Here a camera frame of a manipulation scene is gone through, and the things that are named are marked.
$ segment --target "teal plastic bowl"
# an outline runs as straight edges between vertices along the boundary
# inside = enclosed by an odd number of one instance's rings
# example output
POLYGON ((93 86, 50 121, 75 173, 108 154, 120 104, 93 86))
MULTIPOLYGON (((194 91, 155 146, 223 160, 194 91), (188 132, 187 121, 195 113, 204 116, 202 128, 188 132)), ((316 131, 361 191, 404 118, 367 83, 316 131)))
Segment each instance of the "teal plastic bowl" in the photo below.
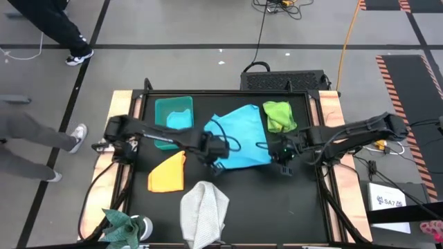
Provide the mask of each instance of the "teal plastic bowl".
MULTIPOLYGON (((155 124, 166 127, 168 116, 172 112, 183 112, 186 109, 191 111, 191 127, 194 127, 194 106, 192 104, 192 97, 183 96, 177 98, 166 98, 155 101, 155 124)), ((155 140, 154 145, 162 150, 178 149, 174 144, 155 140)))

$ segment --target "yellow cloth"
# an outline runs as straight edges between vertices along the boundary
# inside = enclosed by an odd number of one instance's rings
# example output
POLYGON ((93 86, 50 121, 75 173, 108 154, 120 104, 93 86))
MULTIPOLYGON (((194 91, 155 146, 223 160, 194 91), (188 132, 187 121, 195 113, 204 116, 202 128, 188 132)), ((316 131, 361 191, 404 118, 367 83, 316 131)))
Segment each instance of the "yellow cloth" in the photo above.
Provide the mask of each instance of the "yellow cloth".
POLYGON ((184 151, 164 160, 147 177, 147 189, 156 193, 184 190, 183 165, 185 160, 184 151))

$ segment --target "hazard tape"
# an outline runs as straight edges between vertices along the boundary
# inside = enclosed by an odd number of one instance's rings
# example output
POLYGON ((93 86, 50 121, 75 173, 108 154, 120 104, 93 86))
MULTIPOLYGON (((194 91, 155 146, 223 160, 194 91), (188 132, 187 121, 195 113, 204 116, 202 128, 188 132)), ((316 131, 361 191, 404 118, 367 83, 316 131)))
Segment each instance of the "hazard tape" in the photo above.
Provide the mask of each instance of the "hazard tape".
POLYGON ((410 13, 410 6, 408 0, 399 0, 400 9, 410 13))
MULTIPOLYGON (((389 97, 392 101, 392 104, 394 105, 395 113, 403 119, 406 125, 409 125, 409 121, 406 117, 403 106, 401 105, 399 96, 397 95, 397 91, 395 90, 395 86, 392 82, 389 70, 386 67, 384 59, 380 55, 377 55, 375 59, 379 66, 383 81, 385 82, 386 88, 388 90, 389 97)), ((426 163, 423 160, 423 156, 422 153, 420 152, 420 148, 418 147, 417 141, 415 140, 414 133, 410 129, 409 129, 409 134, 406 137, 406 141, 409 144, 409 149, 411 154, 413 155, 413 160, 417 166, 420 178, 422 179, 423 184, 426 186, 426 191, 428 192, 429 199, 431 200, 431 202, 437 202, 437 190, 435 189, 435 186, 432 182, 432 178, 431 175, 429 174, 428 168, 426 167, 426 163)))
POLYGON ((366 2, 365 2, 365 0, 360 0, 359 5, 360 5, 360 9, 361 10, 366 10, 366 2))
POLYGON ((434 72, 431 69, 431 66, 429 66, 428 61, 426 60, 426 58, 422 55, 422 60, 424 65, 426 66, 426 68, 428 69, 429 75, 432 79, 432 82, 435 85, 435 88, 437 89, 438 94, 440 95, 440 98, 443 100, 443 91, 442 88, 440 87, 440 85, 438 84, 437 78, 434 75, 434 72))

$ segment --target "wooden table frame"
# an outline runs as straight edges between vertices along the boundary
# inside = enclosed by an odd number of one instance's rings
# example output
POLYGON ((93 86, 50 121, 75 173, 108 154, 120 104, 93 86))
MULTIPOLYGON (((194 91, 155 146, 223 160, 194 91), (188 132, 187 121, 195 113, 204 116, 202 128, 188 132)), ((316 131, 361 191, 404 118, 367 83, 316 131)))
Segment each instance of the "wooden table frame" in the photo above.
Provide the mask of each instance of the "wooden table frame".
MULTIPOLYGON (((129 114, 131 103, 134 105, 134 117, 138 118, 140 107, 142 105, 141 98, 132 101, 133 91, 114 91, 107 120, 112 116, 129 114)), ((319 91, 321 111, 323 112, 323 121, 326 126, 335 127, 344 125, 343 113, 341 111, 340 100, 336 91, 319 91)), ((311 113, 314 125, 319 125, 321 119, 318 118, 316 102, 311 99, 311 113)), ((93 179, 100 174, 110 163, 112 152, 106 152, 99 156, 96 167, 93 173, 93 179)), ((345 155, 341 162, 344 165, 355 168, 354 161, 351 155, 345 155)), ((84 212, 82 214, 82 221, 80 231, 83 237, 89 236, 96 226, 104 218, 102 208, 109 208, 113 198, 114 186, 117 178, 118 166, 114 165, 108 172, 97 180, 92 187, 84 212)), ((120 188, 123 188, 128 176, 128 167, 123 168, 123 175, 121 177, 120 188)), ((331 184, 336 183, 338 190, 339 202, 341 208, 346 213, 352 224, 359 230, 359 232, 369 241, 372 241, 370 233, 370 226, 366 217, 366 211, 361 196, 360 185, 357 175, 351 169, 342 167, 340 165, 334 166, 334 171, 330 174, 335 178, 335 181, 330 181, 326 178, 326 185, 331 189, 331 184)), ((343 241, 341 236, 340 224, 333 209, 329 206, 329 218, 331 221, 331 229, 333 241, 343 241)), ((347 240, 353 242, 349 233, 346 234, 347 240)))

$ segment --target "person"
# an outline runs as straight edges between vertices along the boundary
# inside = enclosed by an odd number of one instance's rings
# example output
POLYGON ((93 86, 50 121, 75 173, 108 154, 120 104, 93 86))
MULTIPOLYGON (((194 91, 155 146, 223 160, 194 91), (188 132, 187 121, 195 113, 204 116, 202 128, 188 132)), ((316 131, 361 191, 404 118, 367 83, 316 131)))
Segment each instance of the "person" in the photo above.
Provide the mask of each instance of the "person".
POLYGON ((8 1, 45 35, 69 48, 71 55, 65 61, 69 66, 77 66, 93 56, 93 49, 77 26, 69 21, 60 0, 8 1))
MULTIPOLYGON (((3 142, 8 138, 23 138, 74 154, 87 136, 88 131, 84 124, 79 124, 68 136, 41 125, 23 111, 9 112, 4 109, 0 111, 0 138, 3 142)), ((0 144, 0 172, 48 182, 58 182, 62 179, 60 173, 46 165, 15 155, 4 144, 0 144)))

